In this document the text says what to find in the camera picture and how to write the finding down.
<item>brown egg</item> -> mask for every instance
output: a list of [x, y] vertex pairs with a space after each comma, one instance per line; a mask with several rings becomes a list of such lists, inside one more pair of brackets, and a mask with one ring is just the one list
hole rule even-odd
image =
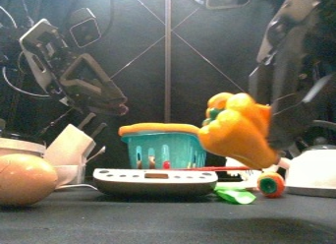
[[0, 206], [28, 206], [56, 187], [53, 167], [36, 155], [12, 153], [0, 157]]

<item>teal plastic basket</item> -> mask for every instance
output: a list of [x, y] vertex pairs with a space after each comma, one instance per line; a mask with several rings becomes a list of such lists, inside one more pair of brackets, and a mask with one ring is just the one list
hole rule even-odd
[[206, 152], [198, 138], [188, 133], [133, 133], [121, 137], [126, 143], [130, 168], [204, 167]]

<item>orange toy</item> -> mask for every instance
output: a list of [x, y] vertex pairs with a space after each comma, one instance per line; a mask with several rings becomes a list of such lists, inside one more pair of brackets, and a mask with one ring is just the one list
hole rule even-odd
[[278, 153], [266, 142], [270, 106], [254, 102], [246, 93], [214, 95], [208, 102], [206, 120], [198, 131], [205, 150], [238, 160], [253, 169], [277, 163]]
[[285, 190], [285, 181], [277, 172], [264, 172], [257, 178], [257, 188], [268, 198], [278, 198]]

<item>black backdrop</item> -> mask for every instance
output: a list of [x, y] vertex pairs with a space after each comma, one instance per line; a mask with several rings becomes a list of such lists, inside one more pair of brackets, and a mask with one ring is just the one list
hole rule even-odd
[[[20, 0], [1, 0], [0, 4], [22, 25], [25, 12]], [[26, 6], [34, 22], [45, 18], [62, 31], [66, 16], [76, 9], [89, 8], [97, 17], [104, 37], [85, 51], [113, 76], [128, 98], [129, 112], [122, 117], [98, 115], [88, 127], [86, 133], [101, 122], [109, 125], [96, 138], [93, 150], [106, 146], [106, 152], [88, 164], [86, 172], [90, 175], [97, 166], [128, 167], [126, 145], [117, 134], [120, 126], [164, 122], [165, 0], [26, 0]], [[248, 75], [256, 67], [254, 58], [272, 15], [268, 0], [252, 0], [244, 8], [216, 11], [204, 9], [192, 0], [172, 0], [170, 122], [200, 127], [208, 99], [218, 92], [246, 92]], [[13, 114], [10, 130], [34, 134], [68, 110], [56, 101], [16, 94], [2, 79], [0, 82], [1, 92], [18, 97], [17, 103], [9, 97], [1, 102], [2, 117]], [[22, 88], [41, 92], [29, 74]], [[66, 124], [77, 125], [82, 118], [78, 112], [69, 112], [49, 127], [45, 142], [49, 144]], [[208, 165], [222, 161], [221, 157], [208, 155]]]

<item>white kettle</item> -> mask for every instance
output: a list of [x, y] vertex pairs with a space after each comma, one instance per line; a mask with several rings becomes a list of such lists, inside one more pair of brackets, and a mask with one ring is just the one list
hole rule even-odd
[[306, 148], [292, 159], [285, 180], [292, 194], [336, 198], [336, 147]]

